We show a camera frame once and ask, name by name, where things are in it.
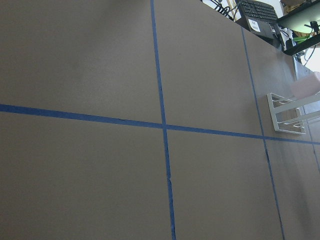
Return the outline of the black keyboard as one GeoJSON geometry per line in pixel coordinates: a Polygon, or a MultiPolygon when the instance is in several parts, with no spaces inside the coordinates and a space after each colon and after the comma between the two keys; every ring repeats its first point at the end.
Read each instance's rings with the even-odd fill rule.
{"type": "Polygon", "coordinates": [[[242,17],[252,17],[260,21],[276,22],[277,13],[272,5],[257,0],[237,0],[238,10],[242,17]]]}

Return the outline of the black computer monitor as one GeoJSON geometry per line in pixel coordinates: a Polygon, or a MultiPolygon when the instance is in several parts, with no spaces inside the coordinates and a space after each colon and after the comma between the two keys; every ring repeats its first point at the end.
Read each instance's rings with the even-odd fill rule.
{"type": "Polygon", "coordinates": [[[320,1],[304,3],[295,8],[288,14],[278,18],[277,24],[281,27],[290,29],[295,32],[310,34],[311,32],[318,33],[311,36],[302,43],[296,46],[287,48],[283,52],[286,55],[292,56],[304,51],[307,48],[313,47],[320,43],[320,1]]]}

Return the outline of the pink plastic cup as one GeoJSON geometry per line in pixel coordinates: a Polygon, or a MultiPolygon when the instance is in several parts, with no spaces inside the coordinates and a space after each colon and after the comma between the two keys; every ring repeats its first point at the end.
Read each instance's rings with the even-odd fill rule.
{"type": "Polygon", "coordinates": [[[292,95],[298,100],[313,96],[320,92],[320,73],[312,72],[309,75],[291,84],[292,95]]]}

